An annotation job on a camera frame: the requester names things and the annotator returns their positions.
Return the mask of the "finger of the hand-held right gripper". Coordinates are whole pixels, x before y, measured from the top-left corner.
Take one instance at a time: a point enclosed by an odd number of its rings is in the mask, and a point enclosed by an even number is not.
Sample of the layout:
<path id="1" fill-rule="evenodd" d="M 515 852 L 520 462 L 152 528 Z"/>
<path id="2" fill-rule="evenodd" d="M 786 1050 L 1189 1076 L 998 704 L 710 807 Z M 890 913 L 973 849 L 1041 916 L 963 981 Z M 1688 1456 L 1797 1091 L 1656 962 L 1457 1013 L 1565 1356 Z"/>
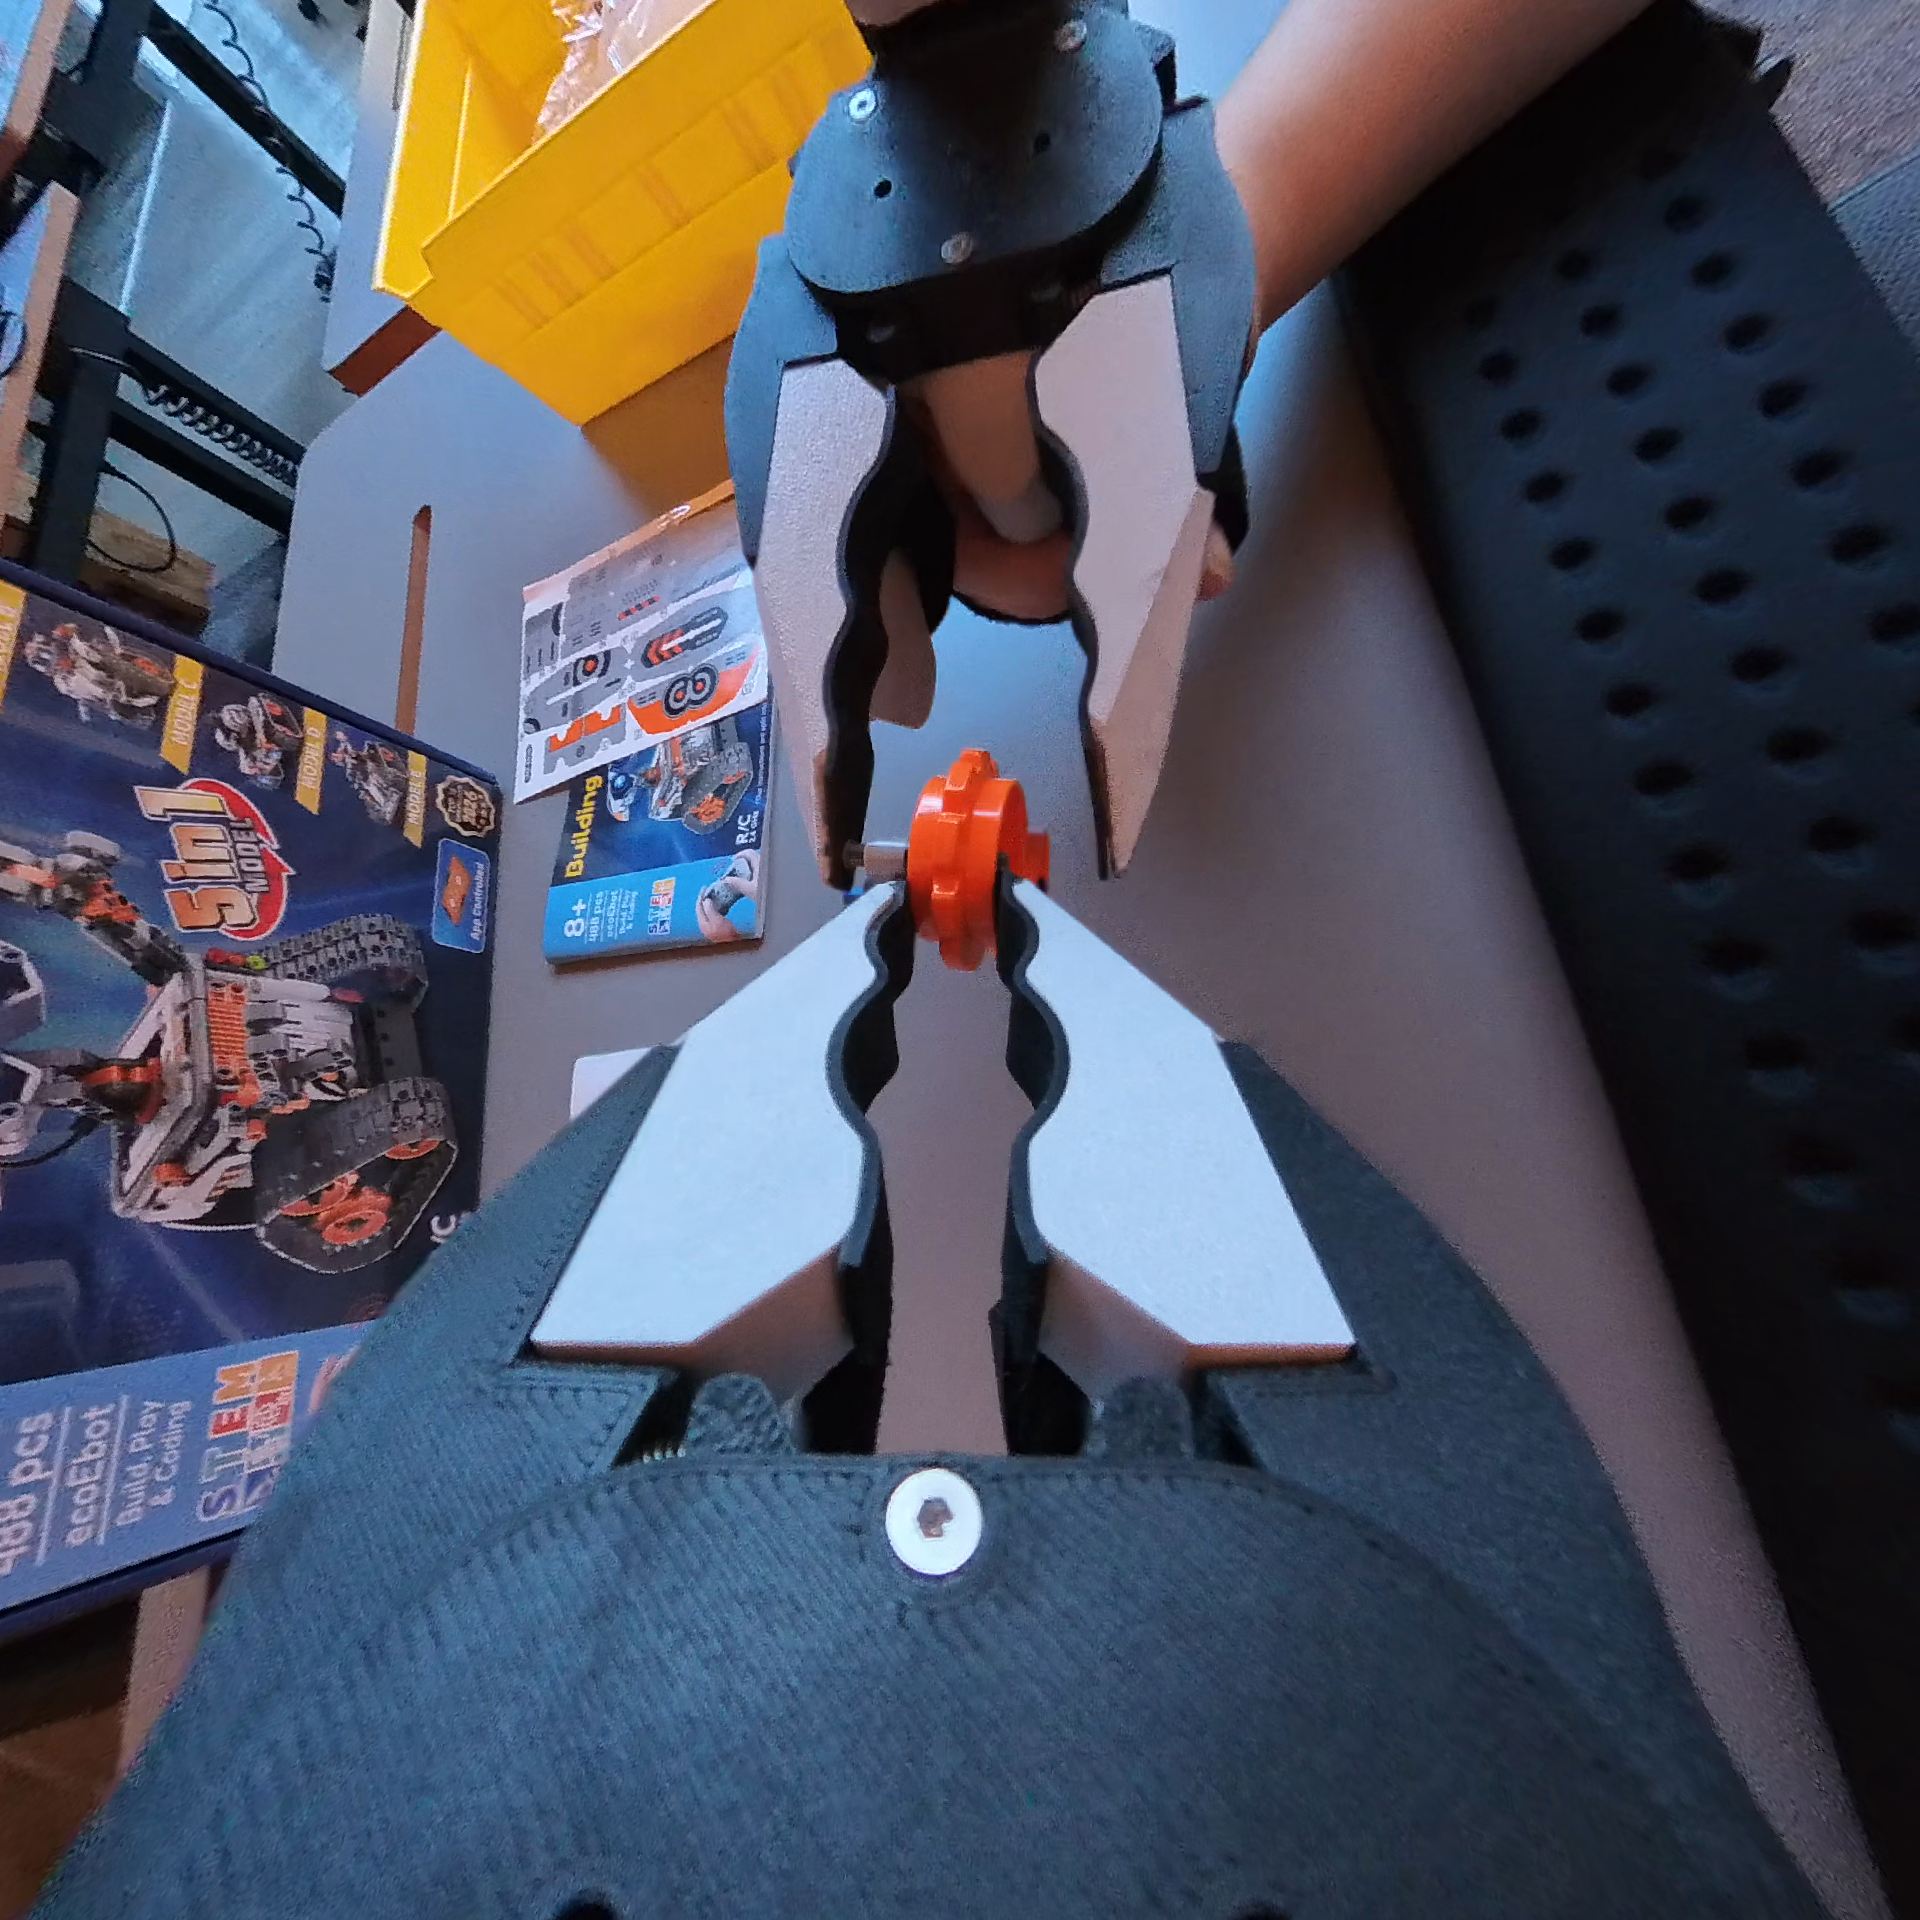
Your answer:
<path id="1" fill-rule="evenodd" d="M 894 437 L 894 400 L 842 360 L 780 379 L 755 587 L 803 823 L 823 880 L 847 888 L 872 789 L 872 695 L 887 655 L 880 550 L 849 528 Z"/>
<path id="2" fill-rule="evenodd" d="M 1117 876 L 1159 782 L 1213 527 L 1169 275 L 1097 294 L 1031 372 L 1037 429 L 1075 488 L 1069 588 L 1090 662 L 1089 782 L 1099 871 Z"/>

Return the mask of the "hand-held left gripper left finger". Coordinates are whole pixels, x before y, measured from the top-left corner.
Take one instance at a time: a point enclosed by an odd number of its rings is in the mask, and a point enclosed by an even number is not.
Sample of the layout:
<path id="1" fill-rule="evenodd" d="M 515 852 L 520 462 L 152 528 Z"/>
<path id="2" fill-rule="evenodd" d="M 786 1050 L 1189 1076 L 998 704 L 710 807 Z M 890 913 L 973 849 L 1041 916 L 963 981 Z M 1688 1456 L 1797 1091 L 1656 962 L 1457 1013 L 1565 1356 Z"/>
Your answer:
<path id="1" fill-rule="evenodd" d="M 899 1065 L 903 882 L 866 888 L 690 1028 L 532 1328 L 543 1356 L 883 1380 L 892 1232 L 868 1107 Z"/>

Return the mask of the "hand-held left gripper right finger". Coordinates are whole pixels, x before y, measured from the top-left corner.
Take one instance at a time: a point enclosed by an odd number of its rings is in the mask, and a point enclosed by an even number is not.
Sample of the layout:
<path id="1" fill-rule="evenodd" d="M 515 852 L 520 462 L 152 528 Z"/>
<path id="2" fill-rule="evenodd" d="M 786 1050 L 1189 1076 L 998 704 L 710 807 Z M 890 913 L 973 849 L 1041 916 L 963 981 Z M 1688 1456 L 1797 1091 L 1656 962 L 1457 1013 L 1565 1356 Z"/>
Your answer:
<path id="1" fill-rule="evenodd" d="M 1215 1032 L 1031 880 L 996 891 L 1004 1062 L 1034 1107 L 992 1317 L 1007 1419 L 1060 1380 L 1349 1356 L 1335 1298 Z"/>

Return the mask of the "grey beam with orange gears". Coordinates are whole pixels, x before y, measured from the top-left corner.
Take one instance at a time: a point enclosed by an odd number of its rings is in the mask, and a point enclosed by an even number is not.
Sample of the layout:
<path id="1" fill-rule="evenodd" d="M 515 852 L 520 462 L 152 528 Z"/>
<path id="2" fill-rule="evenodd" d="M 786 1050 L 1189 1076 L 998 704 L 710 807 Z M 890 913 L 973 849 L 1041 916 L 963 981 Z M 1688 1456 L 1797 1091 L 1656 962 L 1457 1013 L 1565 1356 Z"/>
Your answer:
<path id="1" fill-rule="evenodd" d="M 1001 871 L 1045 888 L 1049 846 L 1028 824 L 1019 780 L 988 750 L 963 750 L 921 789 L 905 839 L 851 841 L 844 861 L 872 882 L 903 880 L 918 934 L 971 972 L 996 951 Z"/>

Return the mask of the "person's right forearm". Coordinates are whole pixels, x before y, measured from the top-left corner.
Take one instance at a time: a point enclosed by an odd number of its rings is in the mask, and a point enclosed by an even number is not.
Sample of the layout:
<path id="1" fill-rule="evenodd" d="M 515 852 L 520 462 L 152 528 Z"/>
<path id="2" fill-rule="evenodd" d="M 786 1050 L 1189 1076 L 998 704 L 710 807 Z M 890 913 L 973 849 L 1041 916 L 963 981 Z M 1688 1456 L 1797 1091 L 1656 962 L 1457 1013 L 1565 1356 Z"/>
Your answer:
<path id="1" fill-rule="evenodd" d="M 1256 250 L 1252 333 L 1641 2 L 1292 2 L 1215 111 Z"/>

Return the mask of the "grey desk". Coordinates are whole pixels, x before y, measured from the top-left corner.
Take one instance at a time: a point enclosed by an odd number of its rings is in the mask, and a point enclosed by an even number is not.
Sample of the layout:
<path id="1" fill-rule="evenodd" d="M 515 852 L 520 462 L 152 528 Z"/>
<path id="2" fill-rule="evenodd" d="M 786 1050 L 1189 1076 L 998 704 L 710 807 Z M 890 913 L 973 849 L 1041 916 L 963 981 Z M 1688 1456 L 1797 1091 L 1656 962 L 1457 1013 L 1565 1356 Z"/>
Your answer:
<path id="1" fill-rule="evenodd" d="M 43 1916 L 1890 1914 L 1331 300 L 1279 338 L 1095 926 L 1247 1035 L 1358 1356 L 1009 1456 L 534 1356 L 681 1044 L 370 1330 Z"/>

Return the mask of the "person's right hand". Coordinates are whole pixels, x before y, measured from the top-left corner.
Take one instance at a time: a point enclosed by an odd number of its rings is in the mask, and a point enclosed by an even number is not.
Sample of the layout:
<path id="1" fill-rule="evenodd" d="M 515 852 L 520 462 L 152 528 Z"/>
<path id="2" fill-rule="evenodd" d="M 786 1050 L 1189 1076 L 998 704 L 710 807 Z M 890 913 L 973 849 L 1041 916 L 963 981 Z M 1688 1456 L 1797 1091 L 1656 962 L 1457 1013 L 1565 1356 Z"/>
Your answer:
<path id="1" fill-rule="evenodd" d="M 1002 539 L 971 494 L 949 500 L 955 530 L 952 594 L 994 618 L 1053 620 L 1068 610 L 1071 537 L 1053 527 L 1041 539 Z M 930 717 L 937 664 L 930 639 L 892 644 L 872 695 L 872 717 L 921 728 Z"/>

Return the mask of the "printed sticker sheet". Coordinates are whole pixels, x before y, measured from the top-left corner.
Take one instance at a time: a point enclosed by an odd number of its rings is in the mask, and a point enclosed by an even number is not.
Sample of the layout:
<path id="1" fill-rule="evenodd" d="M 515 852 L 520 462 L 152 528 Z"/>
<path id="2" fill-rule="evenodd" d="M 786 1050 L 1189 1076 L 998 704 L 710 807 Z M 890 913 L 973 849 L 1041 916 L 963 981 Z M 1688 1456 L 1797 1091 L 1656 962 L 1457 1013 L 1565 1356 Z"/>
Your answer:
<path id="1" fill-rule="evenodd" d="M 716 488 L 525 587 L 515 801 L 765 694 L 732 488 Z"/>

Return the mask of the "yellow plastic bin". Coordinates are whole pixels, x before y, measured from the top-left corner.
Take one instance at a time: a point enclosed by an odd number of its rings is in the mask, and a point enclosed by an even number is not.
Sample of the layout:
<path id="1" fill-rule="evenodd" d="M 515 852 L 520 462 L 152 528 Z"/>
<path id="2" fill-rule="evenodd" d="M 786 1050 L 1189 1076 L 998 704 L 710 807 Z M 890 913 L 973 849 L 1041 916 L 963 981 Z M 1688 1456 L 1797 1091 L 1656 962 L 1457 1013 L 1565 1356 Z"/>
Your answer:
<path id="1" fill-rule="evenodd" d="M 786 162 L 868 49 L 838 2 L 666 3 L 666 29 L 540 131 L 548 3 L 418 3 L 373 284 L 573 421 L 740 323 Z"/>

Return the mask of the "clear plastic bags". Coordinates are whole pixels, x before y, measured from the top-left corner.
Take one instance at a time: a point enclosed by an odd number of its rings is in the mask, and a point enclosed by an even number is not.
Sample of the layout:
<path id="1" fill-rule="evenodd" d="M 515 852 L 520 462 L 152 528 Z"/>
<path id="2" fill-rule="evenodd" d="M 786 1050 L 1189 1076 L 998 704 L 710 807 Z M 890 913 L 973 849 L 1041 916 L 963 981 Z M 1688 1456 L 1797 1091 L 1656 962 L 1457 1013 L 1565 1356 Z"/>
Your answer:
<path id="1" fill-rule="evenodd" d="M 614 123 L 652 141 L 719 120 L 759 162 L 788 155 L 828 98 L 870 53 L 838 2 L 603 3 L 566 108 L 540 111 L 543 137 L 614 93 Z"/>

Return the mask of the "blue robot kit box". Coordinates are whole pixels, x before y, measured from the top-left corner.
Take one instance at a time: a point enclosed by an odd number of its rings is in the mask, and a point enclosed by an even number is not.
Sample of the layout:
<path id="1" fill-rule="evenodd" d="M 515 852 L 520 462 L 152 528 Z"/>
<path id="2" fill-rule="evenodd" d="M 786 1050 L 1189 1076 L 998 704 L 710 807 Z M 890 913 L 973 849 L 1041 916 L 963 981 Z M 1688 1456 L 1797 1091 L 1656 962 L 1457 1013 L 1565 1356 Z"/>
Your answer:
<path id="1" fill-rule="evenodd" d="M 4 1639 L 268 1501 L 478 1202 L 501 795 L 4 563 Z"/>

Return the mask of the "black perforated panel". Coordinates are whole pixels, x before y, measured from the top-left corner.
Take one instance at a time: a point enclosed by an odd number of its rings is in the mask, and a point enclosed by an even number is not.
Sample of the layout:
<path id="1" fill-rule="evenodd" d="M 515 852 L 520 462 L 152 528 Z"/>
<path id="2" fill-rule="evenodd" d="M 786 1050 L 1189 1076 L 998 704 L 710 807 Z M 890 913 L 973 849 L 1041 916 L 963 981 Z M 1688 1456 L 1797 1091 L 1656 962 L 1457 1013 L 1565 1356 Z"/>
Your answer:
<path id="1" fill-rule="evenodd" d="M 1916 355 L 1736 42 L 1652 6 L 1340 295 L 1693 1354 L 1916 1916 Z"/>

